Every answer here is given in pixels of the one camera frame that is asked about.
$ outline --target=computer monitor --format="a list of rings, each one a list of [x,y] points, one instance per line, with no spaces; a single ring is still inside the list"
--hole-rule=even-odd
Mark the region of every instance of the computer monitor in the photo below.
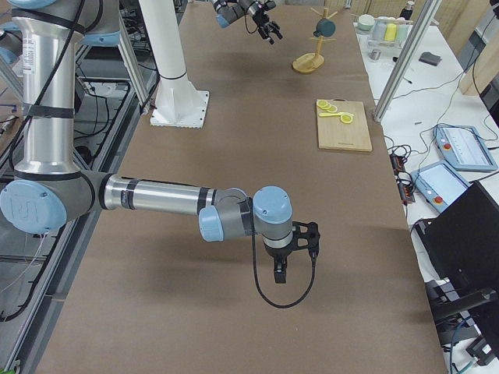
[[[438,275],[460,297],[481,288],[499,292],[499,205],[479,182],[431,221],[423,242]],[[499,357],[499,302],[469,312]]]

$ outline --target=white table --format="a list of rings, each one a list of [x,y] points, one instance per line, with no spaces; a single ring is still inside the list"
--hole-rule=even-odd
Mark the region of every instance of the white table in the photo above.
[[[361,34],[359,35],[359,46],[363,53],[366,71],[369,74],[373,97],[378,99],[388,81],[391,70],[395,66],[392,58],[398,56],[400,50],[371,47],[367,43],[367,35]],[[381,49],[381,57],[376,62],[371,61],[368,57],[368,53],[373,48]],[[440,55],[442,58],[440,64],[438,66],[432,66],[419,62],[419,56],[425,51],[430,51],[434,55]],[[460,73],[462,73],[462,67],[448,47],[441,32],[436,26],[431,26],[426,32],[426,36],[419,46],[418,51],[415,53],[414,60],[405,74],[405,78],[410,80],[412,84],[407,82],[407,80],[403,80],[395,97],[406,94],[411,90],[440,86],[442,83],[453,80]],[[394,140],[395,145],[409,144],[414,150],[421,152],[426,149],[426,146],[420,139],[419,134],[423,130],[431,129],[438,122],[445,122],[452,125],[473,125],[477,128],[483,138],[495,138],[494,133],[484,125],[484,119],[489,113],[480,98],[464,96],[459,90],[455,93],[447,113],[439,121],[439,118],[443,115],[449,105],[451,96],[455,92],[459,80],[460,78],[436,90],[415,92],[406,97],[400,97],[393,100],[381,123],[385,135],[391,137]],[[497,126],[491,117],[487,118],[486,124],[493,129],[495,133],[499,133]],[[423,134],[426,144],[430,143],[432,137],[433,134],[431,131]],[[488,147],[499,146],[499,141],[487,141],[486,145]],[[387,146],[392,146],[389,139],[387,139]],[[492,155],[496,161],[499,161],[499,150],[493,150]],[[406,170],[408,172],[414,171],[425,165],[443,160],[443,157],[437,151],[435,144],[432,144],[427,158],[420,164],[425,156],[426,155],[413,153],[405,165]],[[486,174],[466,172],[462,173],[462,175],[468,181],[472,181],[483,177]],[[488,179],[487,188],[499,191],[499,176]],[[416,202],[409,204],[408,206],[407,222],[411,227],[414,222],[421,218],[432,218],[437,215],[437,211],[417,192]],[[423,244],[416,233],[412,233],[412,242],[418,256],[419,268],[421,269],[423,279],[425,281],[431,281],[433,279],[438,280],[439,277],[431,265]],[[470,361],[470,356],[466,353],[465,348],[471,342],[472,339],[464,340],[454,348],[453,361],[459,368],[463,368]],[[479,367],[478,365],[474,365],[467,371],[467,373],[470,374],[497,374],[498,372],[499,360],[497,359],[494,359],[488,366]]]

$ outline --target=brown table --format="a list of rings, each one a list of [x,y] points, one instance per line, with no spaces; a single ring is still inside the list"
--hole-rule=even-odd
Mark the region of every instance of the brown table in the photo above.
[[[372,153],[317,147],[315,99],[374,106],[349,14],[334,18],[325,65],[301,76],[291,62],[314,49],[307,8],[271,12],[285,35],[274,46],[242,20],[220,30],[209,4],[187,8],[182,43],[190,79],[211,92],[207,121],[143,118],[121,174],[250,194],[280,185],[294,219],[319,224],[316,283],[302,304],[273,309],[255,289],[249,238],[206,243],[195,217],[103,212],[37,372],[444,373],[381,127],[369,120]],[[258,242],[263,289],[299,296],[308,255],[293,254],[275,285]]]

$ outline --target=wooden cutting board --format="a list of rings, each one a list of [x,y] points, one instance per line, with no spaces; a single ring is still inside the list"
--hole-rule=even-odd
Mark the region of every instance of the wooden cutting board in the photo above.
[[[353,122],[346,125],[340,121],[339,117],[319,117],[319,113],[326,111],[320,109],[316,102],[319,148],[326,150],[372,151],[373,146],[367,128],[364,103],[361,101],[327,101],[337,107],[338,111],[353,113]]]

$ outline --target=barcode sticker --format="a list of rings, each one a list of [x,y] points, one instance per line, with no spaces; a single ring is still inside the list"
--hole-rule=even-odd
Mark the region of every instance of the barcode sticker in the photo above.
[[[23,73],[35,73],[36,44],[33,39],[23,39]]]

